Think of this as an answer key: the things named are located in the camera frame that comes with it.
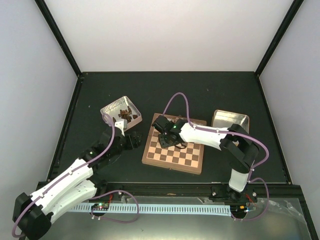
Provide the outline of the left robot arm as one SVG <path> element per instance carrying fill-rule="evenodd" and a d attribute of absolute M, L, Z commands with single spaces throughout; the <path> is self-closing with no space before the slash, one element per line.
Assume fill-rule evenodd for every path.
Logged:
<path fill-rule="evenodd" d="M 76 205 L 115 194 L 116 190 L 107 190 L 107 182 L 98 171 L 123 151 L 138 148 L 141 141 L 139 132 L 124 134 L 118 127 L 108 128 L 60 175 L 33 193 L 23 192 L 16 198 L 11 235 L 38 240 Z"/>

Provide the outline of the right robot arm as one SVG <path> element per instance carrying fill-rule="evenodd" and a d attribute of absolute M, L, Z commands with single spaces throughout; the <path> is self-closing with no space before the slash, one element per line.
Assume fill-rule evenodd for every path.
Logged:
<path fill-rule="evenodd" d="M 216 128 L 178 119 L 176 122 L 164 116 L 158 117 L 152 127 L 159 132 L 158 141 L 162 148 L 184 143 L 196 143 L 215 148 L 229 155 L 231 167 L 227 195 L 234 202 L 245 195 L 251 167 L 260 151 L 251 136 L 238 124 Z"/>

